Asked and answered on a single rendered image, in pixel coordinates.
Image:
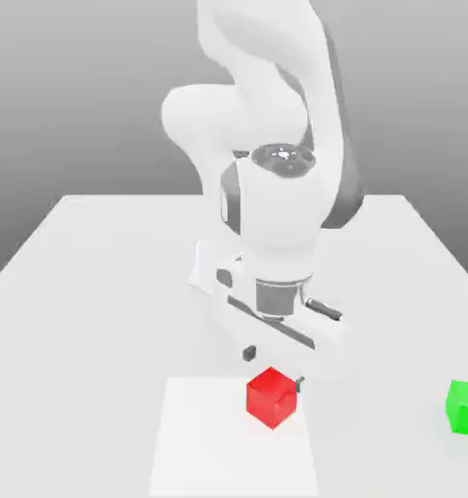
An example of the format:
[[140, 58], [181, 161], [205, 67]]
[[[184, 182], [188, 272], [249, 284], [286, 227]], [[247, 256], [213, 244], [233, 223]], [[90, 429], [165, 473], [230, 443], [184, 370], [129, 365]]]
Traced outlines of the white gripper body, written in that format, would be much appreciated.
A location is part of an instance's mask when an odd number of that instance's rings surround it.
[[353, 370], [353, 333], [342, 313], [322, 302], [298, 298], [292, 315], [269, 319], [218, 291], [213, 309], [240, 350], [254, 346], [259, 362], [289, 377], [333, 381]]

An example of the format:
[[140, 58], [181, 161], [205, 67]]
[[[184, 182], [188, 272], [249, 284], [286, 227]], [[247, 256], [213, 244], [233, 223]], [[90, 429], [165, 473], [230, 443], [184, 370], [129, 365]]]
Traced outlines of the small red cube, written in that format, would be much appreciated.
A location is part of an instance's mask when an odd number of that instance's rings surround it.
[[246, 411], [274, 430], [297, 409], [296, 381], [268, 367], [246, 384]]

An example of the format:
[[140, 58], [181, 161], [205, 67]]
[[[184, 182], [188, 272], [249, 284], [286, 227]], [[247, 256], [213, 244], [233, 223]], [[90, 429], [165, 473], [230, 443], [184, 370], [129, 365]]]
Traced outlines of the small green cube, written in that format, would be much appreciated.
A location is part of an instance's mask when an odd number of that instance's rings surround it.
[[468, 381], [450, 382], [446, 415], [453, 433], [468, 435]]

